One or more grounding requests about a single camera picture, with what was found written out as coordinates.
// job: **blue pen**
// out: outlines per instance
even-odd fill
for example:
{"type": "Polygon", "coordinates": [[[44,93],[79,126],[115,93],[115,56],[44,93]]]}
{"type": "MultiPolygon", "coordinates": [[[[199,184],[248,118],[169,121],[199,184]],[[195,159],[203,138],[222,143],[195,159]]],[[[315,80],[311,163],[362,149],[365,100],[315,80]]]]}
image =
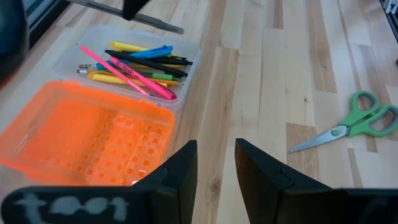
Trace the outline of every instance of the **blue pen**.
{"type": "MultiPolygon", "coordinates": [[[[133,57],[137,57],[137,58],[142,58],[142,59],[150,59],[150,58],[157,58],[157,57],[164,57],[164,56],[168,56],[171,55],[173,51],[173,46],[166,46],[163,45],[161,47],[158,47],[156,49],[149,49],[149,50],[144,50],[142,52],[136,52],[136,53],[132,53],[130,54],[133,57]]],[[[129,61],[126,60],[120,60],[122,63],[130,63],[129,61]]],[[[109,63],[112,66],[115,66],[111,61],[107,60],[107,63],[109,63]]],[[[96,64],[96,68],[99,71],[103,71],[106,70],[106,68],[100,64],[97,63],[96,64]]]]}

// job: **scissors blade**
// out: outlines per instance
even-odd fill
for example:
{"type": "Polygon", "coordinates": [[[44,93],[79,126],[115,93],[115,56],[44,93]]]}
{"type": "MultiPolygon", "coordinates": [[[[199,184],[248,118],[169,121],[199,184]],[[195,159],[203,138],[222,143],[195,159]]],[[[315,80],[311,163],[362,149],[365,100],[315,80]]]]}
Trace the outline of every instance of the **scissors blade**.
{"type": "Polygon", "coordinates": [[[348,128],[344,125],[339,125],[335,128],[325,131],[324,133],[312,137],[304,142],[301,142],[300,144],[293,147],[290,150],[290,153],[299,152],[305,149],[309,149],[311,147],[322,145],[324,143],[346,136],[347,133],[348,133],[348,128]]]}

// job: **orange plastic container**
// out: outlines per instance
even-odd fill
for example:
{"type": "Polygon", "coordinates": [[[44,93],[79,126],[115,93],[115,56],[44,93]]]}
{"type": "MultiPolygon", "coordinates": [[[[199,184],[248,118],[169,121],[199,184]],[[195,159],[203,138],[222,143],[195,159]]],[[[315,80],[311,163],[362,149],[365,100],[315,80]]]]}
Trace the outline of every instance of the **orange plastic container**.
{"type": "Polygon", "coordinates": [[[0,163],[42,184],[132,185],[160,165],[173,128],[165,108],[50,82],[0,135],[0,163]]]}

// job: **green scissors handle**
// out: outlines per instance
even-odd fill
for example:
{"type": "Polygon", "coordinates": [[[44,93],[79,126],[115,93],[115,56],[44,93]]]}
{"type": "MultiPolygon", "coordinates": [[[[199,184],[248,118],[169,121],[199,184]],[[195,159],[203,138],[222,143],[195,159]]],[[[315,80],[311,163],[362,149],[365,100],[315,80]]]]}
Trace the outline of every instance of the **green scissors handle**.
{"type": "Polygon", "coordinates": [[[398,129],[398,108],[394,105],[383,105],[379,109],[379,99],[368,91],[359,91],[351,97],[351,113],[340,123],[349,127],[348,137],[357,134],[368,134],[374,137],[383,137],[398,129]],[[360,97],[365,97],[371,102],[371,107],[362,110],[358,106],[360,97]],[[372,124],[381,119],[386,113],[391,113],[391,124],[383,130],[375,130],[372,124]]]}

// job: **yellow highlighter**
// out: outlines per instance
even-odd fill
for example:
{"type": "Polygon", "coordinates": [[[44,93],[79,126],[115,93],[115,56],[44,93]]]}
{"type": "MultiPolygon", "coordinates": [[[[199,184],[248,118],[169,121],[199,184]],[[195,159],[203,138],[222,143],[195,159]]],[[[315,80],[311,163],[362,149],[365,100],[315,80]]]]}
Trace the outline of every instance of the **yellow highlighter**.
{"type": "MultiPolygon", "coordinates": [[[[125,81],[121,80],[119,77],[116,77],[113,75],[107,75],[104,73],[107,73],[107,72],[92,71],[89,74],[87,74],[87,78],[89,80],[94,80],[94,81],[99,81],[99,82],[114,83],[114,84],[127,84],[125,81]]],[[[130,80],[139,86],[145,86],[144,84],[142,84],[140,81],[138,81],[136,79],[131,78],[130,80]]],[[[159,82],[159,84],[167,87],[166,83],[159,82]]]]}
{"type": "Polygon", "coordinates": [[[117,51],[127,50],[127,51],[131,51],[131,52],[139,52],[139,51],[149,50],[145,47],[140,47],[140,46],[136,46],[136,45],[132,45],[132,44],[125,44],[125,43],[116,42],[116,41],[109,41],[109,45],[111,46],[111,48],[113,50],[117,50],[117,51]]]}

